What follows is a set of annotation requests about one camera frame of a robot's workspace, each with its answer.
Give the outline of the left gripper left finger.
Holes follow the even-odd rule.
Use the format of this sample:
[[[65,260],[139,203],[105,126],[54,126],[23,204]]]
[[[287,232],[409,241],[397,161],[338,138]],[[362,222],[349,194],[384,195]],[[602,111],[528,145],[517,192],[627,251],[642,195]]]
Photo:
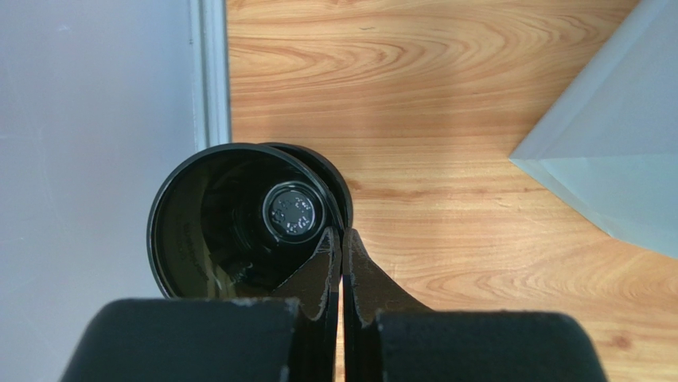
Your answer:
[[[332,381],[335,373],[341,240],[329,227],[311,257],[273,295],[294,299],[288,381]]]

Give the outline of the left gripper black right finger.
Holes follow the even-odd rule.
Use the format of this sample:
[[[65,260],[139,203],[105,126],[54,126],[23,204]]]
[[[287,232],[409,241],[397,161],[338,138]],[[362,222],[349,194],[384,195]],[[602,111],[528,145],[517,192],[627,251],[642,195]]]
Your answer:
[[[369,256],[359,232],[346,230],[342,242],[345,379],[382,381],[379,314],[431,312]]]

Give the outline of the translucent dark plastic cup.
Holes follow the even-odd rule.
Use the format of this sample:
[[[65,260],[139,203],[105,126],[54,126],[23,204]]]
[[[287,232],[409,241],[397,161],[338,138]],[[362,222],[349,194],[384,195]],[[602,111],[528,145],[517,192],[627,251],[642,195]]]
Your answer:
[[[323,180],[264,143],[202,150],[163,182],[150,209],[150,269],[168,298],[270,294],[347,228]]]

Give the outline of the white paper bag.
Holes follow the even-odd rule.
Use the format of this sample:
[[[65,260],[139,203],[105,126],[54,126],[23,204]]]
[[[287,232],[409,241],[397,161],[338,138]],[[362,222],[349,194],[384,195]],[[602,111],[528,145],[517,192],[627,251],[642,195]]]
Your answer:
[[[676,257],[676,2],[639,2],[510,160],[613,238]]]

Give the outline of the black coffee cup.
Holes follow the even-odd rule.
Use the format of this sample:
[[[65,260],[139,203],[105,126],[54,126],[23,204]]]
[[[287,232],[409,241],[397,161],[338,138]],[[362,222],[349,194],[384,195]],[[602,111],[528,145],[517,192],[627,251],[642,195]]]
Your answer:
[[[265,142],[264,145],[297,158],[314,171],[334,195],[344,226],[346,228],[353,226],[353,199],[349,187],[338,168],[329,159],[304,146],[282,142]]]

